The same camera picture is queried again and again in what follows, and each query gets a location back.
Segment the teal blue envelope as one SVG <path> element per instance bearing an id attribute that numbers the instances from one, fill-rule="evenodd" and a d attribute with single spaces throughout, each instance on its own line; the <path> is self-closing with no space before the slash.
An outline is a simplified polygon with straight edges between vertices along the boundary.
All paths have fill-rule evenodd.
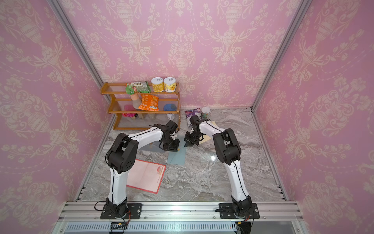
<path id="1" fill-rule="evenodd" d="M 186 148 L 180 147 L 177 152 L 169 152 L 167 164 L 181 165 L 185 164 Z"/>

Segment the dark grey envelope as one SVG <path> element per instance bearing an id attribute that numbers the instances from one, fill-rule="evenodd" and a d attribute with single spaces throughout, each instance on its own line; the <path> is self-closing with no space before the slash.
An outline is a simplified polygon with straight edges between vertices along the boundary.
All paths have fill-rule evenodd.
<path id="1" fill-rule="evenodd" d="M 165 151 L 158 146 L 158 144 L 150 143 L 142 148 L 139 149 L 139 151 L 148 151 L 148 152 L 156 152 L 156 153 L 164 153 Z"/>

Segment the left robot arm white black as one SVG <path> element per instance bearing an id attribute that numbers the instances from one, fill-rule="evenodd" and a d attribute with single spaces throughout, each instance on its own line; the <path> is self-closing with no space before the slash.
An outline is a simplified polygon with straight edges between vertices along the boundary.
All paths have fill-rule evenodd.
<path id="1" fill-rule="evenodd" d="M 127 206 L 127 179 L 130 169 L 134 166 L 139 149 L 159 142 L 159 148 L 165 152 L 177 152 L 180 140 L 175 137 L 179 127 L 173 121 L 167 124 L 153 124 L 140 133 L 127 135 L 120 133 L 108 150 L 105 161 L 110 168 L 111 182 L 109 195 L 106 198 L 105 208 L 113 218 L 122 219 L 130 217 L 130 209 Z"/>

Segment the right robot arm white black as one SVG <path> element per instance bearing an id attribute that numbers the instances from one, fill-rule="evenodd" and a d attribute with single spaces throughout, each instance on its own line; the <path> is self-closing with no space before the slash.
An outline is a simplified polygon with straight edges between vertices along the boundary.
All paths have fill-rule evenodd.
<path id="1" fill-rule="evenodd" d="M 193 130 L 186 132 L 185 146 L 198 146 L 203 136 L 213 139 L 216 156 L 224 164 L 228 174 L 234 214 L 239 218 L 249 218 L 253 203 L 245 187 L 240 162 L 242 151 L 234 131 L 231 128 L 220 128 L 212 121 L 198 116 L 191 117 L 190 123 Z"/>

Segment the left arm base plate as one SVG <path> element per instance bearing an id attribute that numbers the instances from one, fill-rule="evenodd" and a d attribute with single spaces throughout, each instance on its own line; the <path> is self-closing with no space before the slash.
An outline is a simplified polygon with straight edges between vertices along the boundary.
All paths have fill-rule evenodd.
<path id="1" fill-rule="evenodd" d="M 105 204 L 100 219 L 125 219 L 138 220 L 142 213 L 142 203 L 127 203 L 126 205 L 114 206 Z"/>

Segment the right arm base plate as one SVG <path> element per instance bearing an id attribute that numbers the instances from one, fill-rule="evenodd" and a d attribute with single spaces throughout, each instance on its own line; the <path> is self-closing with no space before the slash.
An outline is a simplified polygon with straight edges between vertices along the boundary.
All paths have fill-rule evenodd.
<path id="1" fill-rule="evenodd" d="M 219 208 L 215 209 L 221 219 L 260 219 L 259 209 L 256 203 L 247 209 L 240 210 L 233 203 L 219 203 Z"/>

